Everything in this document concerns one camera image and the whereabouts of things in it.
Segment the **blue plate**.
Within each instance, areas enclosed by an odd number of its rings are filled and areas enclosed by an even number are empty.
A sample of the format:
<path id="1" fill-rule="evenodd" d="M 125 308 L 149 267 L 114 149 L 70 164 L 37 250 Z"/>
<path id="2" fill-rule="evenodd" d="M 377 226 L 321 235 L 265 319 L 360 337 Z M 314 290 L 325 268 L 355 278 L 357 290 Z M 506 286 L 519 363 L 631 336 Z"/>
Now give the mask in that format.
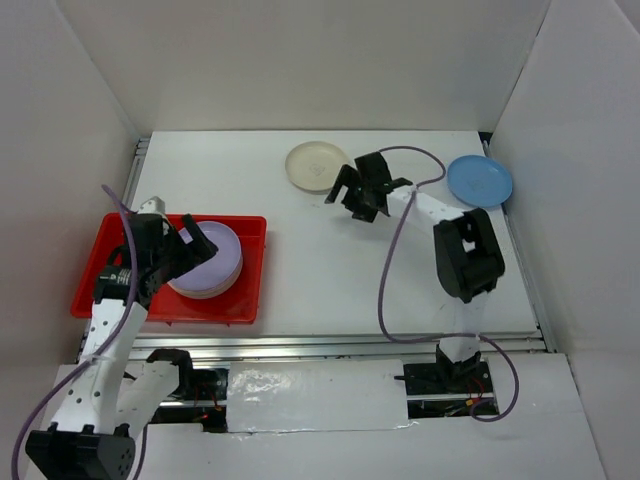
<path id="1" fill-rule="evenodd" d="M 465 155 L 447 169 L 447 186 L 461 202 L 484 209 L 500 207 L 513 193 L 509 171 L 492 158 Z"/>

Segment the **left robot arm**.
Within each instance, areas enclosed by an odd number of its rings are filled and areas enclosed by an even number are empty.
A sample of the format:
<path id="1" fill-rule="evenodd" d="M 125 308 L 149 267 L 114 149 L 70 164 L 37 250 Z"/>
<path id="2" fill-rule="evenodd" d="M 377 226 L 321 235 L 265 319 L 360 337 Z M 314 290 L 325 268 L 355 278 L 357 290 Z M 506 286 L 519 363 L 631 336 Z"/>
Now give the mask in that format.
<path id="1" fill-rule="evenodd" d="M 179 349 L 154 350 L 129 391 L 121 382 L 154 295 L 218 248 L 189 214 L 181 218 L 188 240 L 161 213 L 123 214 L 121 221 L 126 242 L 96 277 L 83 360 L 54 387 L 64 399 L 50 425 L 19 440 L 47 479 L 130 477 L 136 439 L 159 404 L 197 387 L 191 356 Z"/>

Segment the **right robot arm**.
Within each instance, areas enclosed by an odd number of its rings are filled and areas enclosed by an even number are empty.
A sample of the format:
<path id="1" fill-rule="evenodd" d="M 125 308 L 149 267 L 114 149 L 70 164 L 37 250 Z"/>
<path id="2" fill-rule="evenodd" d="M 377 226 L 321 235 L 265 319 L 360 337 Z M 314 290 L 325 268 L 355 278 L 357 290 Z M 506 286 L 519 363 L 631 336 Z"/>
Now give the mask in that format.
<path id="1" fill-rule="evenodd" d="M 378 289 L 377 316 L 383 335 L 393 343 L 435 341 L 435 378 L 450 392 L 460 390 L 480 363 L 480 325 L 489 294 L 505 273 L 505 261 L 491 219 L 482 208 L 463 210 L 422 192 L 429 181 L 412 183 L 391 177 L 385 148 L 343 165 L 325 202 L 336 201 L 342 189 L 344 207 L 355 220 L 371 223 L 378 214 L 396 217 L 399 223 L 383 266 Z M 384 321 L 384 294 L 391 262 L 405 224 L 432 239 L 436 277 L 442 290 L 454 300 L 454 331 L 402 339 L 391 334 Z"/>

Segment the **pink plate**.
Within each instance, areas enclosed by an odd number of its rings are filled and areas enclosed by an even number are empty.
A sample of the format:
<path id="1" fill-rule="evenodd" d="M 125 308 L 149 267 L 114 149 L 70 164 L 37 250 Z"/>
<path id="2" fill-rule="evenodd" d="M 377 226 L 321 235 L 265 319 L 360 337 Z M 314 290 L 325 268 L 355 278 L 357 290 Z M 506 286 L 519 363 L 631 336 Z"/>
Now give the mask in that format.
<path id="1" fill-rule="evenodd" d="M 169 286 L 186 298 L 210 299 L 228 291 L 239 279 L 242 268 L 242 260 L 233 269 L 215 265 L 210 260 L 191 272 L 172 280 Z"/>

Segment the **cream plate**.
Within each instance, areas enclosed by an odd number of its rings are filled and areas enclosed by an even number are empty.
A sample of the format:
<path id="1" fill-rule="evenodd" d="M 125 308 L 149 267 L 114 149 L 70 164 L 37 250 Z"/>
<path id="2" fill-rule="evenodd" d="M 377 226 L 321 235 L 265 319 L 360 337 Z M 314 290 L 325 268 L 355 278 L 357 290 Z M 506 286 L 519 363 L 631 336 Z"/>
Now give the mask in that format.
<path id="1" fill-rule="evenodd" d="M 288 180 L 306 192 L 321 194 L 331 190 L 343 165 L 351 162 L 336 145 L 309 141 L 294 147 L 285 158 Z"/>

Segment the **purple plate back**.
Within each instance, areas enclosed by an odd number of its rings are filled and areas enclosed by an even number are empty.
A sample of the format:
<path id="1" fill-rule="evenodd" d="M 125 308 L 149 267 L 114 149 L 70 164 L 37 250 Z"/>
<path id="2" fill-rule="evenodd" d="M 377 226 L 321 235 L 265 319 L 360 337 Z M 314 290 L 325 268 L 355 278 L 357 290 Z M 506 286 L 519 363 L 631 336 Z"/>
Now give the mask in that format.
<path id="1" fill-rule="evenodd" d="M 240 260 L 243 261 L 240 239 L 230 227 L 215 221 L 200 221 L 197 224 L 218 247 L 217 255 L 211 259 L 215 265 L 233 269 Z"/>

